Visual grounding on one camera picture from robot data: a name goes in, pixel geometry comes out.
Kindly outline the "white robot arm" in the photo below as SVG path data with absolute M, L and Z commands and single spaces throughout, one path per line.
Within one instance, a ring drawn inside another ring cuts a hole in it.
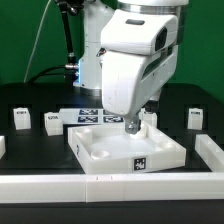
M 84 0 L 84 54 L 74 82 L 85 95 L 99 96 L 103 108 L 141 128 L 139 112 L 158 101 L 173 76 L 183 40 L 189 0 Z

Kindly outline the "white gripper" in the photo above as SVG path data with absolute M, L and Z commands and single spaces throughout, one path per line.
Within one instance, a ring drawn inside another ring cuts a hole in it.
M 174 15 L 147 15 L 116 10 L 101 32 L 106 50 L 102 65 L 102 104 L 125 120 L 125 131 L 136 134 L 141 107 L 172 77 L 176 69 L 178 19 Z M 149 100 L 145 111 L 155 113 Z

